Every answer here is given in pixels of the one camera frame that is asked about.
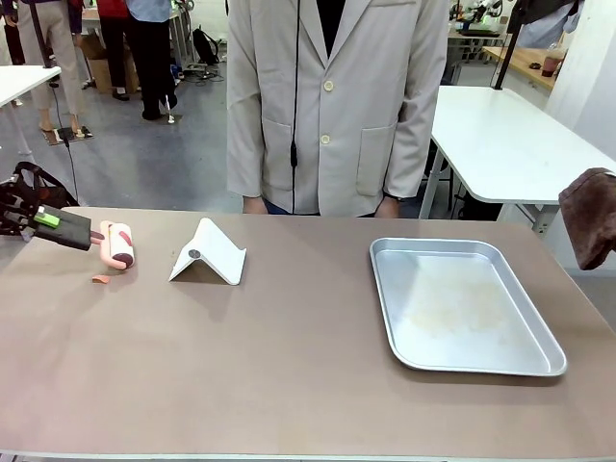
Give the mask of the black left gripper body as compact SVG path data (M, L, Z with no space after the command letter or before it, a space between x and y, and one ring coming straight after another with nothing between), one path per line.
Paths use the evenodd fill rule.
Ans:
M1 192L1 235L15 236L16 224L12 217L15 199L7 192Z

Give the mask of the person's left hand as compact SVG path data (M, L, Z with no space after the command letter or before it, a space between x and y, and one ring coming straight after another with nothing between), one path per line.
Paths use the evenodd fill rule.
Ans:
M399 218L399 201L385 195L374 213L376 218Z

